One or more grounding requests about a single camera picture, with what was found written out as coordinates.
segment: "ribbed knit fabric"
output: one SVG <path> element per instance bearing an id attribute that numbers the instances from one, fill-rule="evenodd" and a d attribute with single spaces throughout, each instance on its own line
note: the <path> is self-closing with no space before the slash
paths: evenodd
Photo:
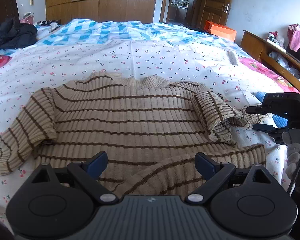
<path id="1" fill-rule="evenodd" d="M 231 126 L 251 130 L 253 124 L 272 116 L 247 114 L 245 109 L 236 110 L 211 91 L 195 94 L 191 102 L 208 138 L 229 144 L 235 144 L 232 141 Z"/>
<path id="2" fill-rule="evenodd" d="M 169 83 L 158 76 L 138 82 L 93 73 L 85 81 L 44 88 L 31 96 L 0 136 L 0 175 L 18 168 L 31 153 L 37 165 L 65 167 L 105 151 L 109 161 L 100 182 L 118 196 L 185 196 L 203 183 L 194 167 L 197 152 L 238 168 L 266 163 L 261 144 L 230 146 L 217 137 L 225 134 L 221 127 L 215 141 L 205 137 L 218 126 L 213 125 L 216 117 L 224 122 L 218 111 L 244 120 L 217 95 L 205 92 L 202 83 Z"/>

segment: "kitchen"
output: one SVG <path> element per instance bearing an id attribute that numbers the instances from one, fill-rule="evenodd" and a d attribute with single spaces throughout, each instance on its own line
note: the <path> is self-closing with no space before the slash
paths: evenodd
<path id="1" fill-rule="evenodd" d="M 189 0 L 172 0 L 168 13 L 168 23 L 183 26 L 188 5 Z"/>

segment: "screw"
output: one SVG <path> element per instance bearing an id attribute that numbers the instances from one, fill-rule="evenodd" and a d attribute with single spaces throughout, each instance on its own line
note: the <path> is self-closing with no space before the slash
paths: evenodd
<path id="1" fill-rule="evenodd" d="M 103 194 L 100 196 L 100 200 L 102 200 L 103 202 L 112 202 L 116 199 L 116 196 L 108 193 L 108 194 Z"/>
<path id="2" fill-rule="evenodd" d="M 203 200 L 203 196 L 200 194 L 191 194 L 188 196 L 188 200 L 191 202 L 200 202 Z"/>

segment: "gray gripper base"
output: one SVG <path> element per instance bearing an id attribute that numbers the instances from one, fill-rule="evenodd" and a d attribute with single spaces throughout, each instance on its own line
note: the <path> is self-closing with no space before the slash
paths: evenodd
<path id="1" fill-rule="evenodd" d="M 128 195 L 117 205 L 101 207 L 90 224 L 62 240 L 105 239 L 238 240 L 244 238 L 223 231 L 211 219 L 205 208 L 185 204 L 179 196 Z M 281 236 L 277 239 L 291 238 Z M 25 238 L 17 236 L 16 240 L 25 240 Z"/>

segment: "round black disc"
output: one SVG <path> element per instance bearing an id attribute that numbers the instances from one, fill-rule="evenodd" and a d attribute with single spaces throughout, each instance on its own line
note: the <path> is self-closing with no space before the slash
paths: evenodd
<path id="1" fill-rule="evenodd" d="M 14 232 L 29 238 L 68 236 L 91 218 L 93 202 L 84 192 L 70 187 L 32 184 L 16 194 L 7 208 Z"/>
<path id="2" fill-rule="evenodd" d="M 220 192 L 211 201 L 210 214 L 223 228 L 240 236 L 270 238 L 289 232 L 298 213 L 295 203 L 287 193 L 278 194 L 276 188 L 264 185 Z"/>

